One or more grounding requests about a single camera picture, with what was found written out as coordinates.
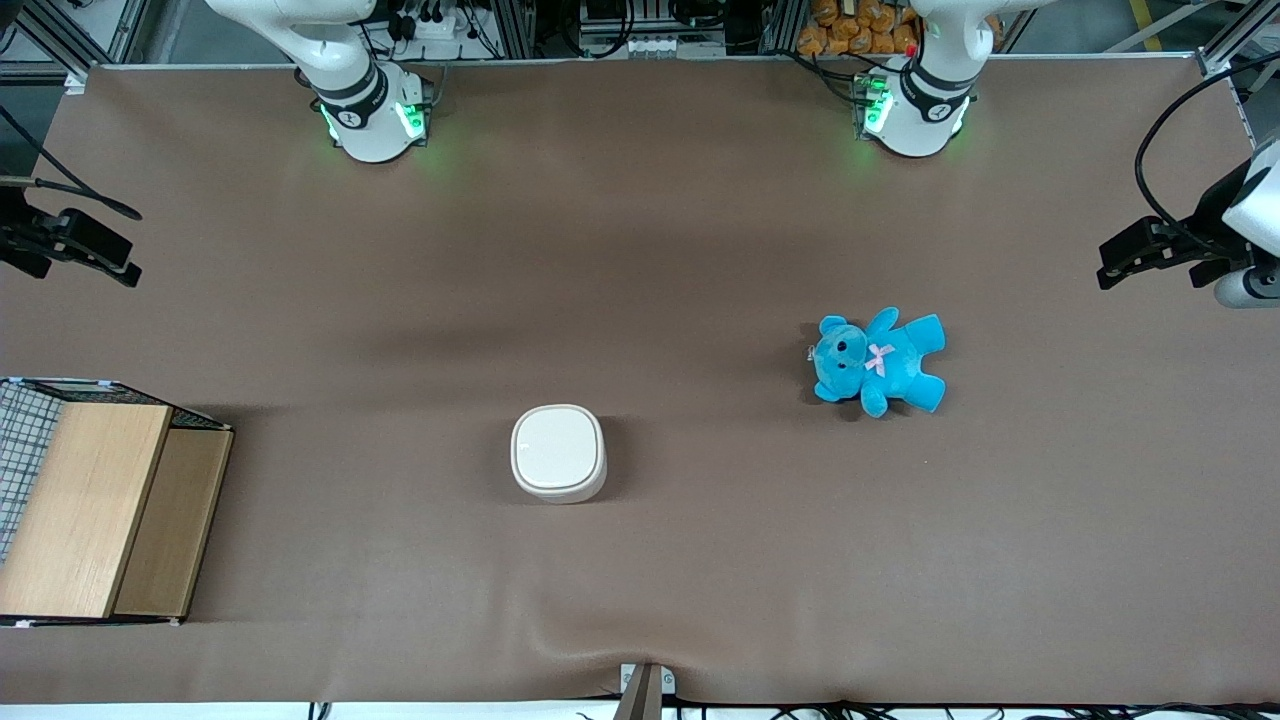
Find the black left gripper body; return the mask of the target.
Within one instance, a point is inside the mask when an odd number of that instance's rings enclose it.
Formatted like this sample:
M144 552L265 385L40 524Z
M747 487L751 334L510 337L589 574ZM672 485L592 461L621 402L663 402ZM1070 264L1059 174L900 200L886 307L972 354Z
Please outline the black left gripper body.
M1192 264L1188 272L1196 288L1216 281L1222 291L1253 290L1253 249L1245 237L1233 229L1224 214L1245 184L1249 164L1240 163L1224 178L1210 186L1194 210L1170 222L1170 266Z

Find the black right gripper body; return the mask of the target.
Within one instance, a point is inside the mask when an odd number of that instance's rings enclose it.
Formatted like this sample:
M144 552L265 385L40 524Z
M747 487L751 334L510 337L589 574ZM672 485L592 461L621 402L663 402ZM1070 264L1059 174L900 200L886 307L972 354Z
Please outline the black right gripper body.
M1 187L1 260L36 279L42 279L61 260L56 231L60 219L32 206L24 190Z

